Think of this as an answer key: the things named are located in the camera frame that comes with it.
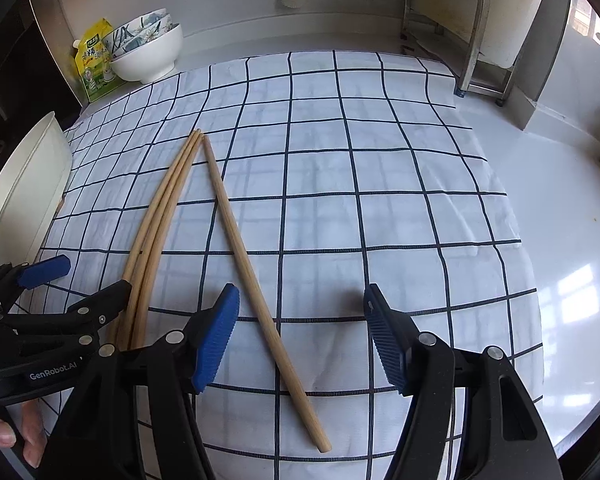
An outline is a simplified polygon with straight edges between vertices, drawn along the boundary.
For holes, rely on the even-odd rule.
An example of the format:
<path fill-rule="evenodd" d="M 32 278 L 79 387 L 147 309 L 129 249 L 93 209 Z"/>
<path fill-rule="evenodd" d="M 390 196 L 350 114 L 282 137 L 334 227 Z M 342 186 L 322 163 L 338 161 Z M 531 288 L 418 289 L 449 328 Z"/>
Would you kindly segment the large white ceramic bowl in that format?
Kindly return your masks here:
<path fill-rule="evenodd" d="M 111 68 L 125 81 L 150 84 L 174 69 L 183 42 L 182 26 L 177 24 L 157 39 L 115 58 Z"/>

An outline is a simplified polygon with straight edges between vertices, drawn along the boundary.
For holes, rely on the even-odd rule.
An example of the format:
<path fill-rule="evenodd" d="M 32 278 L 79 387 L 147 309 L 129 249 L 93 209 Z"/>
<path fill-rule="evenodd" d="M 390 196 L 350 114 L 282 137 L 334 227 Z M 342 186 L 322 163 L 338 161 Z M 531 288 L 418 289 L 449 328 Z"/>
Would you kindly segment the metal folding rack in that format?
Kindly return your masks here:
<path fill-rule="evenodd" d="M 481 94 L 503 106 L 512 90 L 515 66 L 502 67 L 483 52 L 491 0 L 404 0 L 403 49 L 420 49 L 449 67 L 454 93 Z"/>

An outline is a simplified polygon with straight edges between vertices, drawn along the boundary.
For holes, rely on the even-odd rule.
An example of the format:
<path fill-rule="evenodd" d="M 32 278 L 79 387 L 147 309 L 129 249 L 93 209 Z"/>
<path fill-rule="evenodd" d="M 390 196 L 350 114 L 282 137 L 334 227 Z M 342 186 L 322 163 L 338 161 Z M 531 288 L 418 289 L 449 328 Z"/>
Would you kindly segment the yellow detergent refill pouch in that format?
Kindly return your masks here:
<path fill-rule="evenodd" d="M 104 38 L 114 29 L 101 18 L 80 39 L 73 41 L 74 62 L 88 102 L 94 103 L 123 84 L 111 67 L 111 54 Z"/>

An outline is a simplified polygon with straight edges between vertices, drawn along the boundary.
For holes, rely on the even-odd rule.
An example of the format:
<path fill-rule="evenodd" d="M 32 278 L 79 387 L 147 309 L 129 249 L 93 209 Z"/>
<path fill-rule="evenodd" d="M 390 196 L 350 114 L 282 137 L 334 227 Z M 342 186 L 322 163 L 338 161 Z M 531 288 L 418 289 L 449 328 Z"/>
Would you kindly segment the blue patterned bowl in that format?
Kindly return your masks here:
<path fill-rule="evenodd" d="M 112 58 L 120 58 L 157 39 L 172 27 L 171 14 L 166 8 L 158 9 L 114 29 L 104 37 L 104 45 Z"/>

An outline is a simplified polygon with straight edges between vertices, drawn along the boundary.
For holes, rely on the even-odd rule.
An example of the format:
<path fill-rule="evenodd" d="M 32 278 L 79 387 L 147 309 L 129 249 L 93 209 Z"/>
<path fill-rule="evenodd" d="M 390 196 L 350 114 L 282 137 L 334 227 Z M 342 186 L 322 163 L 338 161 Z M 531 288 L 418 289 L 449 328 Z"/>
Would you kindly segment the white oval plastic basin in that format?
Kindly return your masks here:
<path fill-rule="evenodd" d="M 0 172 L 0 266 L 34 261 L 64 197 L 71 167 L 69 142 L 49 112 Z"/>

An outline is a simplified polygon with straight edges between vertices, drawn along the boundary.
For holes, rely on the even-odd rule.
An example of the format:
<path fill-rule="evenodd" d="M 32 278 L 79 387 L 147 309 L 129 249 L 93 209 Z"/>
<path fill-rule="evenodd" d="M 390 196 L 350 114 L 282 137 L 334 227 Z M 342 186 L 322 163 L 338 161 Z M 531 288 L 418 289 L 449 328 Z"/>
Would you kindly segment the white checked cloth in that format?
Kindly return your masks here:
<path fill-rule="evenodd" d="M 61 313 L 122 277 L 140 222 L 202 131 L 268 310 L 332 444 L 318 452 L 248 301 L 198 428 L 220 479 L 379 479 L 410 402 L 363 316 L 390 307 L 452 347 L 501 348 L 533 399 L 543 350 L 532 266 L 509 199 L 460 117 L 450 71 L 388 53 L 290 52 L 134 90 L 67 129 L 73 164 L 41 248 L 70 272 L 18 311 Z"/>

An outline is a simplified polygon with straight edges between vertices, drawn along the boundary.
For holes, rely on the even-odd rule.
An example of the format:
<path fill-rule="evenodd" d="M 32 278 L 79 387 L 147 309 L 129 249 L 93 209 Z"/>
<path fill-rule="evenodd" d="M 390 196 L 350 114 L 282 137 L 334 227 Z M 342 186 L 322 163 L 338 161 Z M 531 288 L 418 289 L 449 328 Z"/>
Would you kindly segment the wooden chopstick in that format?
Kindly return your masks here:
<path fill-rule="evenodd" d="M 166 175 L 163 177 L 160 185 L 158 186 L 158 190 L 151 199 L 151 202 L 144 214 L 144 218 L 142 222 L 140 222 L 140 227 L 137 230 L 129 257 L 126 259 L 122 278 L 132 285 L 132 292 L 128 306 L 111 324 L 108 333 L 108 340 L 115 344 L 120 350 L 126 350 L 125 339 L 130 334 L 132 319 L 135 311 L 135 301 L 138 299 L 138 296 L 140 296 L 140 281 L 142 280 L 140 276 L 142 275 L 143 266 L 148 255 L 150 244 L 149 237 L 152 235 L 151 227 L 155 226 L 154 221 L 156 221 L 158 206 L 162 200 L 164 192 L 166 192 L 166 189 L 168 188 L 168 184 L 174 177 L 175 169 L 180 166 L 180 161 L 184 158 L 186 148 L 189 147 L 189 142 L 192 140 L 193 131 L 190 133 L 185 144 L 176 155 L 174 161 L 166 172 Z"/>
<path fill-rule="evenodd" d="M 282 338 L 280 338 L 280 335 L 276 330 L 276 325 L 273 321 L 270 309 L 265 301 L 257 275 L 254 273 L 244 241 L 240 235 L 238 224 L 234 217 L 232 206 L 230 206 L 230 200 L 226 194 L 223 179 L 214 157 L 211 142 L 205 134 L 201 139 L 225 235 L 228 244 L 230 244 L 230 248 L 232 248 L 238 274 L 245 287 L 252 310 L 260 324 L 261 332 L 268 345 L 268 350 L 270 350 L 270 353 L 272 354 L 272 358 L 279 370 L 280 376 L 282 376 L 283 382 L 291 396 L 291 400 L 294 402 L 296 412 L 302 420 L 304 428 L 306 428 L 306 432 L 315 447 L 321 453 L 328 453 L 332 450 L 332 444 L 303 389 L 300 378 L 283 345 Z"/>
<path fill-rule="evenodd" d="M 144 344 L 149 301 L 166 234 L 201 141 L 201 131 L 194 129 L 162 179 L 140 222 L 123 271 L 123 278 L 132 285 L 131 296 L 117 327 L 110 333 L 120 350 L 140 348 Z"/>
<path fill-rule="evenodd" d="M 148 255 L 143 266 L 142 275 L 140 276 L 142 278 L 140 281 L 140 296 L 135 301 L 135 311 L 130 334 L 125 339 L 125 348 L 129 350 L 140 348 L 144 344 L 149 301 L 152 289 L 154 288 L 164 242 L 166 241 L 172 217 L 187 179 L 190 166 L 192 166 L 201 141 L 201 131 L 199 129 L 194 130 L 192 140 L 189 142 L 189 147 L 186 148 L 184 158 L 180 161 L 180 166 L 175 169 L 174 177 L 168 184 L 168 188 L 164 192 L 158 206 L 156 221 L 154 221 L 155 226 L 151 227 L 152 235 L 149 237 Z"/>

